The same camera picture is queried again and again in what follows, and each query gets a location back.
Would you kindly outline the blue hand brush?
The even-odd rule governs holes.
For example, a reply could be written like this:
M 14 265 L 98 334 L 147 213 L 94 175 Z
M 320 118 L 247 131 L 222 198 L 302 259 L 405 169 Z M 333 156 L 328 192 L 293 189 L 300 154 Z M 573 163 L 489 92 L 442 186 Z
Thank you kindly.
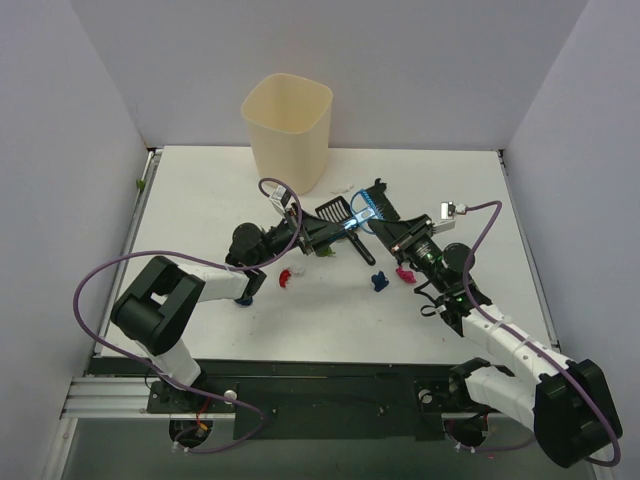
M 354 207 L 354 202 L 357 198 L 362 199 L 364 202 L 364 207 L 360 210 L 356 210 Z M 373 194 L 365 189 L 360 189 L 353 194 L 348 202 L 348 207 L 348 217 L 341 222 L 346 232 L 355 232 L 360 229 L 368 235 L 374 235 L 369 226 L 371 220 L 392 220 L 391 214 L 385 212 L 383 206 L 374 201 Z

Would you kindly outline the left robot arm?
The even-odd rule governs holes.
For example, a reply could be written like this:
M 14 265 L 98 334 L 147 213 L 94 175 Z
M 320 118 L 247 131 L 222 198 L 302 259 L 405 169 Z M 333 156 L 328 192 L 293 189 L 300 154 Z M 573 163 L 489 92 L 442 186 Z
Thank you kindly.
M 232 300 L 249 306 L 266 279 L 260 265 L 295 247 L 305 254 L 323 251 L 346 233 L 341 223 L 292 207 L 267 231 L 253 223 L 238 226 L 227 264 L 220 269 L 180 265 L 156 255 L 116 301 L 111 322 L 145 352 L 164 379 L 175 381 L 172 402 L 183 411 L 195 411 L 204 403 L 206 388 L 182 335 L 196 305 Z

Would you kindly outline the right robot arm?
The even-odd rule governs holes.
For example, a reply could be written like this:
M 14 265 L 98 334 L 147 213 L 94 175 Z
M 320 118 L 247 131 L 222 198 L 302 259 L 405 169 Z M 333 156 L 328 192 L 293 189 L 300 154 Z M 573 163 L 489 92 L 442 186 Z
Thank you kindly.
M 493 366 L 474 358 L 455 367 L 446 386 L 449 402 L 459 409 L 484 405 L 518 421 L 560 467 L 580 461 L 618 465 L 623 430 L 602 369 L 537 341 L 481 292 L 470 274 L 478 243 L 446 248 L 435 243 L 434 236 L 453 227 L 470 207 L 443 203 L 440 223 L 426 214 L 403 220 L 385 191 L 385 183 L 377 181 L 362 193 L 374 212 L 369 229 L 396 260 L 436 289 L 436 315 L 499 362 Z

